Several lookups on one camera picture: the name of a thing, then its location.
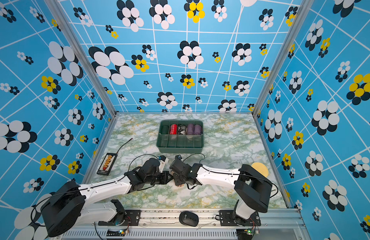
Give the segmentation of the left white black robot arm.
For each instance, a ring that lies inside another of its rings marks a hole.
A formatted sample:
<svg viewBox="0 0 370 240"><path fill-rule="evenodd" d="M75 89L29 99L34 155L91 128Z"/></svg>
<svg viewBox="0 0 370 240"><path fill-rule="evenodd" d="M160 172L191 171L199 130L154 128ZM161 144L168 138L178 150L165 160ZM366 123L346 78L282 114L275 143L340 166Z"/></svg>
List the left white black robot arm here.
<svg viewBox="0 0 370 240"><path fill-rule="evenodd" d="M93 223L120 225L126 211L114 196L141 191L145 185L166 185L173 176L163 170L165 158L151 158L141 167L122 177L94 184L64 184L41 207L41 215L49 237L58 237L74 226Z"/></svg>

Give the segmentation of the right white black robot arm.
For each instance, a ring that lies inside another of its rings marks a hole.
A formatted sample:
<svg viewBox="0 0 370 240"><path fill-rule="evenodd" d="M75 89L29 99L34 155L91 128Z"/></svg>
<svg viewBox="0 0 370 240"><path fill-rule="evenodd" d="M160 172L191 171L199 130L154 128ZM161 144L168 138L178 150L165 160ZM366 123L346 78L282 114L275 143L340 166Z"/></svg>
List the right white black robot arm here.
<svg viewBox="0 0 370 240"><path fill-rule="evenodd" d="M255 212L267 213L273 183L250 165L239 169L217 169L201 163L184 163L176 156L169 169L176 185L214 185L236 191L239 199L232 217L241 224L249 220Z"/></svg>

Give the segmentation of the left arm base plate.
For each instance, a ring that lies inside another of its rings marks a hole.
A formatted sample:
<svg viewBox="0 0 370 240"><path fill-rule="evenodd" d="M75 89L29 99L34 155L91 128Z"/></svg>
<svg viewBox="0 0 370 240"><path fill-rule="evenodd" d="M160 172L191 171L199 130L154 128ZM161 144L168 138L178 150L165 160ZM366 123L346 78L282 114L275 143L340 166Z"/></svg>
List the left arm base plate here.
<svg viewBox="0 0 370 240"><path fill-rule="evenodd" d="M140 221L141 210L125 210L108 222L99 221L99 226L138 226Z"/></svg>

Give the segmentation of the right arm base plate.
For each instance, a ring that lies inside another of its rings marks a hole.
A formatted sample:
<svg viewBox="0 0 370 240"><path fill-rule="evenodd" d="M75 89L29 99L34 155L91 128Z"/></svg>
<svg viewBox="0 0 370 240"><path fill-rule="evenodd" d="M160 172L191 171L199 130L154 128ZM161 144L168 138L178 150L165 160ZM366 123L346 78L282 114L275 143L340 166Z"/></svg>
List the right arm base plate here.
<svg viewBox="0 0 370 240"><path fill-rule="evenodd" d="M258 212L254 212L247 220L239 217L233 210L220 210L218 217L222 227L242 226L259 227L261 220Z"/></svg>

